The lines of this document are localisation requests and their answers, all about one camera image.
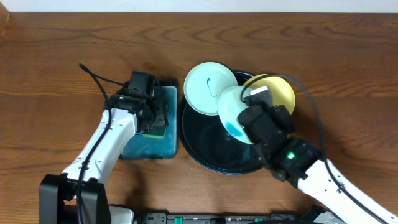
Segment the green yellow scrub sponge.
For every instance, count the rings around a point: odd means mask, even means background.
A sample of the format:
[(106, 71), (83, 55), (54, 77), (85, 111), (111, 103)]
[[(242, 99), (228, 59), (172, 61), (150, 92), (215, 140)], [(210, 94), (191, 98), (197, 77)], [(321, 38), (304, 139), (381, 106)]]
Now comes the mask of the green yellow scrub sponge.
[(147, 133), (144, 134), (145, 138), (154, 138), (154, 139), (163, 139), (166, 135), (166, 127), (155, 128), (149, 130)]

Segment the mint plate bottom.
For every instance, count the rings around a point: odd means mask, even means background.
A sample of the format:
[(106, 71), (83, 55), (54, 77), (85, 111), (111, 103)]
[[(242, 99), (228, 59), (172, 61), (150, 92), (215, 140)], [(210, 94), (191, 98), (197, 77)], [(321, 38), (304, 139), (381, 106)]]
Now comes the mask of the mint plate bottom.
[(244, 131), (244, 128), (238, 122), (238, 115), (248, 106), (241, 101), (243, 86), (232, 86), (222, 92), (218, 100), (218, 115), (221, 123), (227, 132), (246, 144), (252, 144)]

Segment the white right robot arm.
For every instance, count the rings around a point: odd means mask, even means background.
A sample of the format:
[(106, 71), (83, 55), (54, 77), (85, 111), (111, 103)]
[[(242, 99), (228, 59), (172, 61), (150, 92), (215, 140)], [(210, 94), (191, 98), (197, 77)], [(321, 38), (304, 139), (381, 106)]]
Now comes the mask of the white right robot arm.
[(238, 123), (276, 179), (318, 200), (345, 223), (397, 223), (397, 215), (352, 184), (317, 148), (289, 135), (294, 126), (285, 106), (249, 106)]

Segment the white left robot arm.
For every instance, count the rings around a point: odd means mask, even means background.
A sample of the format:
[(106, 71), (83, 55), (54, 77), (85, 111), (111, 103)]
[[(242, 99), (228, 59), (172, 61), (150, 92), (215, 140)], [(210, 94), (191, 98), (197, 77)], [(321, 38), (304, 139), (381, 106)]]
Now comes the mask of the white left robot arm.
[(39, 189), (40, 223), (133, 223), (130, 208), (110, 205), (109, 176), (135, 136), (168, 125), (164, 88), (119, 90), (106, 100), (101, 121), (78, 157)]

